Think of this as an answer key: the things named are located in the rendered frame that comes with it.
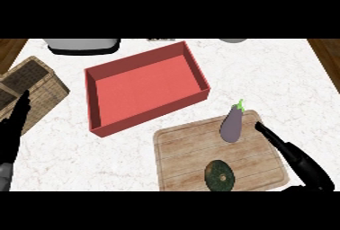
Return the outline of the red cardboard box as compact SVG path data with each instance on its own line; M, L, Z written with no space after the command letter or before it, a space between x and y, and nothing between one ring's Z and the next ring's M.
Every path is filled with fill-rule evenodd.
M84 70L89 130L105 137L207 99L210 85L180 41Z

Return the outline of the wooden cutting board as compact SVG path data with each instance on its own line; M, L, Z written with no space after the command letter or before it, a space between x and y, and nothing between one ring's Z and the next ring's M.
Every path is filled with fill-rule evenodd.
M243 114L243 134L235 143L220 137L223 117L164 128L154 134L160 190L206 190L204 168L214 160L229 165L235 191L265 191L284 186L288 174L280 154L256 130L256 111Z

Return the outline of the dark green squash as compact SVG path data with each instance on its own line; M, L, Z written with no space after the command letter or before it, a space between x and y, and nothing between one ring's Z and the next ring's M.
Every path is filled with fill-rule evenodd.
M235 176L229 165L222 160L209 163L204 169L204 181L210 191L231 191Z

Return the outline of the purple eggplant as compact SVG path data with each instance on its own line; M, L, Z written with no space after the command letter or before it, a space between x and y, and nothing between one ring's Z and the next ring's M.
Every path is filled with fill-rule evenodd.
M229 114L222 122L219 130L222 139L229 143L235 143L241 137L243 113L243 100L240 100L240 102L231 106Z

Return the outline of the grey and black appliance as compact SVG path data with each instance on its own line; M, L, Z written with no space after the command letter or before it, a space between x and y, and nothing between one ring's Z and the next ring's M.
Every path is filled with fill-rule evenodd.
M56 55L92 56L114 53L120 39L44 39L47 48Z

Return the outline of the brown wicker basket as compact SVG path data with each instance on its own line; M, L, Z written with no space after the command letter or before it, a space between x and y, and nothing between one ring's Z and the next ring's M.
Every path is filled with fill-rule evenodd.
M10 116L25 91L30 91L31 109L21 134L27 133L70 94L53 69L36 56L30 56L0 75L0 120Z

